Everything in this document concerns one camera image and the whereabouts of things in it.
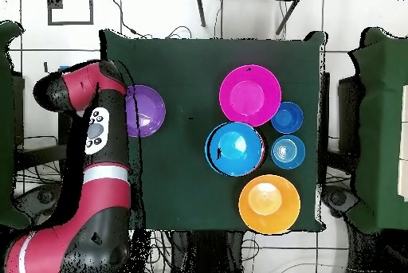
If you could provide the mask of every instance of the orange plate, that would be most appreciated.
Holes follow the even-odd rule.
[[[260,183],[274,185],[282,197],[280,208],[267,216],[256,213],[249,206],[249,192]],[[265,235],[282,233],[296,221],[300,211],[300,197],[295,186],[287,179],[275,175],[255,177],[242,190],[238,202],[239,213],[244,223],[252,230]]]

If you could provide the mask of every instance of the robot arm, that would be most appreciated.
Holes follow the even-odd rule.
[[[111,61],[54,73],[34,86],[50,111],[81,111],[94,100],[78,210],[63,225],[18,238],[6,273],[116,273],[127,261],[131,205],[128,183],[126,87]]]

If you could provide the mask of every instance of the small blue bowl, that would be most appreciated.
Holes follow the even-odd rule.
[[[303,123],[303,112],[293,102],[282,102],[277,113],[271,118],[271,123],[282,134],[294,133]]]
[[[238,177],[249,174],[261,164],[264,149],[260,135],[250,125],[228,122],[211,132],[205,152],[215,171]]]
[[[280,136],[272,145],[272,160],[282,169],[295,169],[304,160],[306,150],[300,138],[293,135]]]

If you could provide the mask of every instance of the white tile floor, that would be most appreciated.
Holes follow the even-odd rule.
[[[53,20],[87,20],[87,1],[63,0],[64,9],[53,10]],[[138,33],[149,33],[161,38],[169,35],[179,25],[189,27],[193,38],[212,37],[220,6],[219,0],[202,0],[207,23],[207,27],[202,28],[196,0],[116,1],[122,4],[126,25]],[[52,72],[58,66],[98,57],[99,29],[112,29],[133,37],[120,24],[120,10],[112,0],[93,0],[93,5],[94,25],[48,26],[46,0],[0,0],[0,20],[20,22],[25,29],[22,40],[17,38],[10,43],[10,57],[15,69],[22,71],[26,81],[27,136],[57,136],[57,116],[41,109],[34,102],[31,93],[34,83],[45,75],[44,62],[48,63],[49,71]],[[279,37],[275,34],[281,18],[279,2],[224,0],[224,38],[282,38],[283,33]],[[287,24],[286,39],[301,40],[307,33],[315,30],[328,33],[325,67],[331,73],[331,137],[339,135],[337,83],[340,79],[355,74],[347,51],[359,46],[360,34],[369,26],[381,26],[396,36],[406,36],[406,20],[408,2],[405,0],[301,0],[295,8]],[[219,15],[215,32],[219,37]],[[189,37],[186,29],[180,29],[176,33],[181,37]],[[33,142],[33,146],[48,144],[52,144],[52,139]],[[337,140],[331,138],[329,147],[338,149]],[[318,235],[307,232],[283,236],[257,235],[260,252],[254,259],[254,264],[252,259],[244,262],[245,273],[316,273],[316,260],[322,265],[337,266],[318,266],[318,273],[343,273],[348,248],[345,224],[342,220],[333,218],[324,206],[321,206],[321,217],[327,228]],[[252,233],[248,232],[245,238],[252,238]],[[317,254],[316,239],[319,245]],[[253,249],[248,248],[250,244],[249,241],[244,243],[244,258],[252,255]],[[161,271],[163,260],[162,267],[159,263],[156,265],[158,271]]]

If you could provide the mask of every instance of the table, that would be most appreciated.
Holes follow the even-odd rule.
[[[146,228],[248,230],[237,208],[239,194],[252,178],[276,174],[300,194],[300,215],[290,230],[323,229],[315,219],[322,32],[309,34],[306,41],[128,39],[109,30],[100,37],[101,57],[115,62],[126,84],[132,78],[152,87],[166,104],[166,120],[155,134],[129,138],[132,193],[143,192]],[[270,123],[260,127],[268,157],[258,170],[225,177],[208,165],[206,138],[227,121],[218,103],[219,87],[243,64],[269,69],[280,81],[282,99],[303,109],[304,124],[295,135],[306,146],[306,158],[298,168],[283,170],[273,163],[270,146],[280,135]]]

